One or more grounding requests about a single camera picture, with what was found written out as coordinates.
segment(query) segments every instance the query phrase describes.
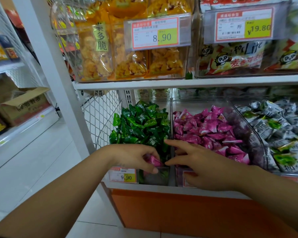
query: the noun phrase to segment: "hand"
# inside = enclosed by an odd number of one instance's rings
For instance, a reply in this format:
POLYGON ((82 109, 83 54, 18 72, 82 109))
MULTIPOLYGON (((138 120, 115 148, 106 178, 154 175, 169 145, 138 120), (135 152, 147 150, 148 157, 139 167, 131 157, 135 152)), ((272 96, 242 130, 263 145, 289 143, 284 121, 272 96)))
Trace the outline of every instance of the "hand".
POLYGON ((219 155, 200 145, 189 144, 181 140, 165 140, 165 143, 178 147, 176 157, 166 165, 187 165, 197 176, 184 174, 187 182, 205 190, 236 190, 239 183, 251 168, 219 155))
POLYGON ((154 147, 143 144, 110 144, 101 150, 111 158, 110 166, 122 166, 126 168, 142 169, 146 172, 157 174, 158 169, 152 164, 148 164, 143 156, 152 154, 160 160, 159 154, 154 147))

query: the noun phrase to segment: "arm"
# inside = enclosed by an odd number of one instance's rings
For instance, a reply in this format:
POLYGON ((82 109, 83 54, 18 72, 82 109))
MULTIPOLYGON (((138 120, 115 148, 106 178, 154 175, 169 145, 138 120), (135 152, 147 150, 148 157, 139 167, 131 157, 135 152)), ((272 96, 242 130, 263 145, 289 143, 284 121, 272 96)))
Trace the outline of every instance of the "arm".
POLYGON ((142 156, 159 155, 140 144, 107 145, 52 181, 0 222, 0 237, 66 237, 76 219, 112 166, 157 173, 142 156))
POLYGON ((206 190, 239 191, 298 231, 298 183, 257 166, 230 160, 200 145, 180 140, 165 142, 179 148, 178 156, 166 162, 167 165, 187 165, 197 173, 198 176, 185 175, 187 182, 206 190))

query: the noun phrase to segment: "white metal post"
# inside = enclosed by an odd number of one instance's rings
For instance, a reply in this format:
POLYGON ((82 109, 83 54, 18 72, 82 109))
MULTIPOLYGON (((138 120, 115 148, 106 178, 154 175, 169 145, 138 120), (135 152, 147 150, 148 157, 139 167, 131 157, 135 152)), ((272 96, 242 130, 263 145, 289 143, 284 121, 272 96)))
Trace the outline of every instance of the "white metal post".
POLYGON ((95 151, 57 39, 46 0, 13 0, 82 159, 95 151))

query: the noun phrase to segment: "orange panel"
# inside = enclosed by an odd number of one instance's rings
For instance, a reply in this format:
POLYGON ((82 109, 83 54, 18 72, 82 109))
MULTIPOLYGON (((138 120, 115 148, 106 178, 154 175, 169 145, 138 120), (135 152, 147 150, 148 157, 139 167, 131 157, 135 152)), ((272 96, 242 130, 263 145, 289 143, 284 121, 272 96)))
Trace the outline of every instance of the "orange panel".
POLYGON ((253 200, 117 189, 112 197, 126 228, 208 238, 298 237, 253 200))

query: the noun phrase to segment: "finger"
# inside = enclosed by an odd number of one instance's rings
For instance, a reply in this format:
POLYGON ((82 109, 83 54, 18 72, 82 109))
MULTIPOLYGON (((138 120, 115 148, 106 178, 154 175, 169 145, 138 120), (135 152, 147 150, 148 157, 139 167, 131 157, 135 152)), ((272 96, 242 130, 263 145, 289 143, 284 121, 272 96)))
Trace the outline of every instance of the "finger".
POLYGON ((181 164, 181 165, 187 165, 189 166, 189 156, 188 155, 181 155, 181 156, 176 156, 172 158, 171 160, 168 160, 165 162, 166 165, 175 165, 175 164, 181 164))
POLYGON ((158 169, 152 165, 147 163, 144 160, 141 160, 140 164, 139 164, 139 168, 142 169, 143 171, 152 173, 152 174, 157 174, 158 173, 158 169))
POLYGON ((192 173, 192 174, 183 174, 183 177, 185 178, 185 180, 190 184, 193 185, 194 187, 198 187, 199 185, 199 178, 197 176, 197 174, 192 173))
POLYGON ((160 160, 160 156, 157 152, 157 150, 152 147, 152 146, 148 146, 148 145, 142 145, 143 146, 143 150, 142 150, 142 156, 145 154, 151 154, 153 155, 157 160, 160 160))
POLYGON ((192 151, 192 149, 194 148, 188 142, 185 142, 185 141, 182 141, 182 140, 166 139, 164 141, 165 141, 166 144, 174 146, 174 147, 178 147, 178 148, 186 151, 187 153, 192 151))
POLYGON ((176 154, 176 155, 186 155, 187 152, 185 152, 185 151, 182 150, 182 149, 178 149, 178 150, 175 151, 175 154, 176 154))

